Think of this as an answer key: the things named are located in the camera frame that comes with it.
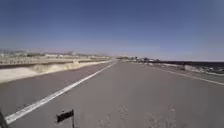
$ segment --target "sky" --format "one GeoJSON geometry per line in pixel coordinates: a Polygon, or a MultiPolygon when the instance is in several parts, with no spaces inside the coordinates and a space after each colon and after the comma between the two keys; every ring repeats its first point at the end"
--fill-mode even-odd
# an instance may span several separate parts
{"type": "Polygon", "coordinates": [[[224,60],[222,0],[1,0],[0,48],[224,60]]]}

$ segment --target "guardrail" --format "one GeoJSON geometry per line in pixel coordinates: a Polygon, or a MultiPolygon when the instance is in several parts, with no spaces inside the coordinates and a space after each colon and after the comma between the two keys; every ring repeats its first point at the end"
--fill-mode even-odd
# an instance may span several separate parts
{"type": "Polygon", "coordinates": [[[88,63],[88,62],[100,62],[106,60],[89,60],[89,59],[2,59],[0,60],[0,69],[16,68],[16,67],[28,67],[36,64],[50,65],[50,64],[65,64],[65,63],[88,63]]]}

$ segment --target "white lane line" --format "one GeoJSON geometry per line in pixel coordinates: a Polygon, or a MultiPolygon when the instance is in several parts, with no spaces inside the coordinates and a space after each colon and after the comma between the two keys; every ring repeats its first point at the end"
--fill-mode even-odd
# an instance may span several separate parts
{"type": "Polygon", "coordinates": [[[172,71],[168,71],[168,70],[164,70],[164,69],[158,69],[158,68],[154,68],[154,69],[164,71],[164,72],[168,72],[168,73],[172,73],[172,74],[179,75],[179,76],[185,76],[185,77],[188,77],[188,78],[191,78],[191,79],[197,79],[197,80],[202,80],[202,81],[206,81],[206,82],[213,83],[213,84],[224,85],[224,83],[221,83],[221,82],[207,80],[207,79],[196,77],[196,76],[190,76],[190,75],[177,73],[177,72],[172,72],[172,71]]]}
{"type": "Polygon", "coordinates": [[[61,89],[61,90],[59,90],[59,91],[57,91],[57,92],[55,92],[55,93],[53,93],[53,94],[51,94],[51,95],[45,97],[44,99],[42,99],[42,100],[40,100],[40,101],[37,101],[37,102],[35,102],[35,103],[33,103],[33,104],[31,104],[31,105],[29,105],[29,106],[23,108],[22,110],[17,111],[17,112],[14,113],[14,114],[11,114],[11,115],[5,117],[6,122],[7,122],[8,124],[10,124],[10,123],[16,121],[17,119],[19,119],[19,118],[25,116],[26,114],[28,114],[28,113],[34,111],[35,109],[37,109],[37,108],[43,106],[44,104],[50,102],[51,100],[53,100],[54,98],[56,98],[56,97],[62,95],[63,93],[65,93],[65,92],[67,92],[67,91],[73,89],[75,86],[77,86],[77,85],[81,84],[82,82],[84,82],[84,81],[86,81],[86,80],[92,78],[93,76],[95,76],[95,75],[97,75],[98,73],[104,71],[105,69],[107,69],[107,68],[113,66],[114,64],[116,64],[116,62],[113,63],[113,64],[111,64],[111,65],[109,65],[109,66],[107,66],[107,67],[105,67],[105,68],[103,68],[103,69],[101,69],[101,70],[99,70],[99,71],[97,71],[97,72],[95,72],[95,73],[93,73],[93,74],[91,74],[91,75],[89,75],[89,76],[87,76],[87,77],[85,77],[85,78],[83,78],[83,79],[81,79],[81,80],[79,80],[79,81],[77,81],[77,82],[75,82],[75,83],[73,83],[73,84],[71,84],[71,85],[68,85],[67,87],[65,87],[65,88],[63,88],[63,89],[61,89]]]}

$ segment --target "asphalt road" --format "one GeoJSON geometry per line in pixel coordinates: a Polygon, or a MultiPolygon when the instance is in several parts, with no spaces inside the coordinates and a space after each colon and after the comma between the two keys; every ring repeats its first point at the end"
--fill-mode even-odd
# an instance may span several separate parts
{"type": "MultiPolygon", "coordinates": [[[[23,104],[40,100],[107,65],[0,85],[3,114],[10,115],[22,109],[23,104]]],[[[222,82],[209,75],[197,77],[222,82]]],[[[177,128],[223,128],[224,86],[146,65],[118,62],[10,126],[71,128],[71,120],[55,123],[57,114],[71,109],[75,109],[80,128],[98,128],[102,124],[110,124],[111,128],[146,128],[155,120],[161,128],[165,122],[177,128]]]]}

